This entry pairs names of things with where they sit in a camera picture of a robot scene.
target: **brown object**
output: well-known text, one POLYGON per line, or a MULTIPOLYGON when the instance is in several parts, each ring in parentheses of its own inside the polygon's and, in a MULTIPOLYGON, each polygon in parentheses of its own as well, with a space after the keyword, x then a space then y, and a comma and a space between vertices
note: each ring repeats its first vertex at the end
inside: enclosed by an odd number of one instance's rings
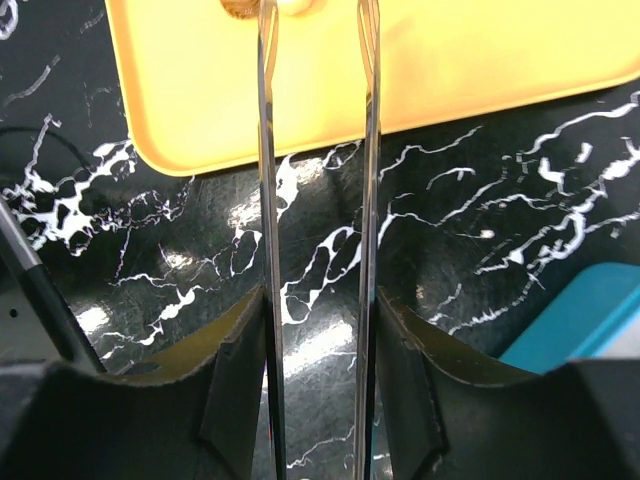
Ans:
POLYGON ((254 18, 258 16, 260 0, 220 0, 223 8, 235 18, 254 18))

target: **teal object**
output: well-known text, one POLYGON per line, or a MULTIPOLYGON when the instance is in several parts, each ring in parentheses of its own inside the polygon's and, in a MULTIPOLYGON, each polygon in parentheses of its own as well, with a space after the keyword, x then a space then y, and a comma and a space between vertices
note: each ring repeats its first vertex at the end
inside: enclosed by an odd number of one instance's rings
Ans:
POLYGON ((567 360, 607 356, 615 343, 629 343, 622 337, 636 322, 640 325, 640 267, 595 265, 580 273, 500 360, 545 373, 567 360))

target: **tray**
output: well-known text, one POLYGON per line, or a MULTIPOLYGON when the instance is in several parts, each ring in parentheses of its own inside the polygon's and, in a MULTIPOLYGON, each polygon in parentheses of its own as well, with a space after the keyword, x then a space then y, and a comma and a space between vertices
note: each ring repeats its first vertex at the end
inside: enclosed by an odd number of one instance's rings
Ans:
MULTIPOLYGON (((356 0, 280 17, 276 153, 364 136, 356 0)), ((217 0, 106 0, 131 139, 168 175, 257 160, 257 24, 217 0)), ((380 0, 384 133, 640 75, 637 0, 380 0)))

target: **black marble surface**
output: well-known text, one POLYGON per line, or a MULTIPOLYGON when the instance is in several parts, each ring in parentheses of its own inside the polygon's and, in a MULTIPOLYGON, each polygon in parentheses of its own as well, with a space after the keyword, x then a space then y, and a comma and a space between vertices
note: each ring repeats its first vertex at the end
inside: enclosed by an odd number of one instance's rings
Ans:
MULTIPOLYGON (((386 136, 379 283, 499 355, 582 269, 640 263, 638 94, 386 136)), ((261 280, 257 169, 178 179, 138 158, 101 0, 0 0, 0 154, 2 195, 111 371, 261 280)), ((278 171, 292 479, 350 477, 362 155, 353 142, 278 171)), ((268 478, 266 430, 255 457, 268 478)))

